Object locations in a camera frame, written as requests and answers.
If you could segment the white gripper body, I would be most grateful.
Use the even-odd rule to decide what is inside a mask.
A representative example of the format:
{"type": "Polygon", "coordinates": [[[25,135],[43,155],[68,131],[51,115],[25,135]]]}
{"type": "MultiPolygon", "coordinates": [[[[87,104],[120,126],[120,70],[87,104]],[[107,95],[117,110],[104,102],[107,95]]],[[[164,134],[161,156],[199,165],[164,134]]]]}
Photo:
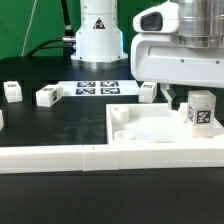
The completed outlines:
{"type": "Polygon", "coordinates": [[[131,44],[138,81],[224,88],[224,48],[188,48],[175,35],[138,34],[131,44]]]}

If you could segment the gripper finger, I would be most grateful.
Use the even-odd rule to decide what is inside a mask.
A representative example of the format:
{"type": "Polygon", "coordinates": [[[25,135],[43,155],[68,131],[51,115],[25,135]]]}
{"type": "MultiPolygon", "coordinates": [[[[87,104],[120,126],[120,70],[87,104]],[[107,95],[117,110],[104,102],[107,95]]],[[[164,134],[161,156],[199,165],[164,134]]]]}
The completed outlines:
{"type": "Polygon", "coordinates": [[[168,108],[171,109],[172,108],[172,102],[173,102],[173,99],[174,99],[174,92],[173,92],[171,86],[169,84],[162,83],[160,85],[160,90],[167,100],[168,108]]]}

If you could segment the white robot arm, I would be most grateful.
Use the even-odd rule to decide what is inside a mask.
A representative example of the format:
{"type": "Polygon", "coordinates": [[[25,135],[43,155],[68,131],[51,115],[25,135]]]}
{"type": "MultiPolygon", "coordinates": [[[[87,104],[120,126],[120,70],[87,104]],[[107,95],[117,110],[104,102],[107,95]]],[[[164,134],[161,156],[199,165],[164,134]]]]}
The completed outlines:
{"type": "Polygon", "coordinates": [[[138,81],[224,88],[224,0],[167,0],[133,19],[123,52],[117,0],[80,0],[81,26],[71,59],[92,69],[130,61],[138,81]]]}

